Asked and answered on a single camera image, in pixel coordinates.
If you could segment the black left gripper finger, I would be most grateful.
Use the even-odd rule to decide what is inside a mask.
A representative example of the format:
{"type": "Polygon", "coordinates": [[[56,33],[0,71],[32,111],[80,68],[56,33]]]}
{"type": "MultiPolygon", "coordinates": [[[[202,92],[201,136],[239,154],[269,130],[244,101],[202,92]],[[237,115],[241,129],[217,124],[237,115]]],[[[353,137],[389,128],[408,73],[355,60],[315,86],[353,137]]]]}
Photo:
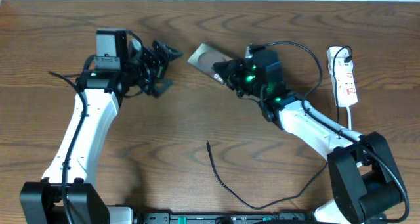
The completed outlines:
{"type": "Polygon", "coordinates": [[[170,79],[162,79],[157,81],[152,87],[152,96],[155,98],[159,98],[172,85],[173,82],[170,79]]]}
{"type": "Polygon", "coordinates": [[[174,61],[184,55],[182,51],[172,48],[161,41],[154,40],[152,47],[154,48],[154,51],[157,53],[158,57],[167,62],[174,61]]]}

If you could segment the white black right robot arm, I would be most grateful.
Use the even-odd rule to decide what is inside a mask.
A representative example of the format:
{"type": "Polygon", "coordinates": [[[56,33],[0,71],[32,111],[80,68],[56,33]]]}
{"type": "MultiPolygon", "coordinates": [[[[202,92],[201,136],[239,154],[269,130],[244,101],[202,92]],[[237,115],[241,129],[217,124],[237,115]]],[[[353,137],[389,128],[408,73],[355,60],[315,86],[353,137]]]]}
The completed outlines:
{"type": "Polygon", "coordinates": [[[410,201],[387,140],[345,128],[287,87],[275,51],[244,58],[218,53],[212,76],[239,96],[258,97],[268,122],[304,141],[327,162],[333,199],[314,211],[322,223],[400,223],[410,201]]]}

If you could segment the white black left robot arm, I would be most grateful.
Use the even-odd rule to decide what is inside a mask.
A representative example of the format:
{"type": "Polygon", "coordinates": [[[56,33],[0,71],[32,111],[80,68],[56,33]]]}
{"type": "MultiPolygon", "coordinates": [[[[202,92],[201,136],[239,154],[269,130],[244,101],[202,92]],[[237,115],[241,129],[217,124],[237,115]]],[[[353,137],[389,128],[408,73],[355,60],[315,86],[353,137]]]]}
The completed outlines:
{"type": "Polygon", "coordinates": [[[134,208],[108,206],[96,191],[100,155],[129,89],[160,96],[169,63],[182,55],[160,41],[147,48],[137,37],[97,37],[96,54],[71,84],[75,105],[60,148],[41,180],[20,192],[27,223],[138,223],[134,208]]]}

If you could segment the white charger plug adapter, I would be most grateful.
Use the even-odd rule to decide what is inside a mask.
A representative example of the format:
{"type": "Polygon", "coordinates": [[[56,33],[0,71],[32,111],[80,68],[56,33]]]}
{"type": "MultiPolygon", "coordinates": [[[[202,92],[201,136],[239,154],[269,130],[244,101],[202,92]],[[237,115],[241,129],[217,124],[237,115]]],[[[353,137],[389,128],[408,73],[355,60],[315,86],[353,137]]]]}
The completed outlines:
{"type": "Polygon", "coordinates": [[[353,61],[350,55],[335,56],[333,57],[332,65],[335,71],[353,71],[353,61]]]}

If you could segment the white power strip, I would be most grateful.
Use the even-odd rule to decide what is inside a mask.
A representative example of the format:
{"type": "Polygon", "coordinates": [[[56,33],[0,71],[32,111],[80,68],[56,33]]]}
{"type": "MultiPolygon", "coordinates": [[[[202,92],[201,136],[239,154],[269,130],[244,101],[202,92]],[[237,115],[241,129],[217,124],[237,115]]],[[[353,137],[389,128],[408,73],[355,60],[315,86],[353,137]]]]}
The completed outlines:
{"type": "Polygon", "coordinates": [[[358,102],[353,71],[335,71],[333,57],[351,55],[350,47],[332,46],[327,50],[328,70],[331,76],[333,95],[338,107],[349,107],[358,102]]]}

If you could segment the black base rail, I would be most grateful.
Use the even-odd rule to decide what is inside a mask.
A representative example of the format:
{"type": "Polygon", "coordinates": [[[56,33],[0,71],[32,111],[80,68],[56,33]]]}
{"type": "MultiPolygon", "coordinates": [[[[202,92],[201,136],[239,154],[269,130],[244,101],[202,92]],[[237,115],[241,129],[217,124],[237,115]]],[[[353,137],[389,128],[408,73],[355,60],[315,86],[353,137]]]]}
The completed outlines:
{"type": "Polygon", "coordinates": [[[310,213],[142,213],[139,224],[252,224],[252,223],[317,223],[310,213]]]}

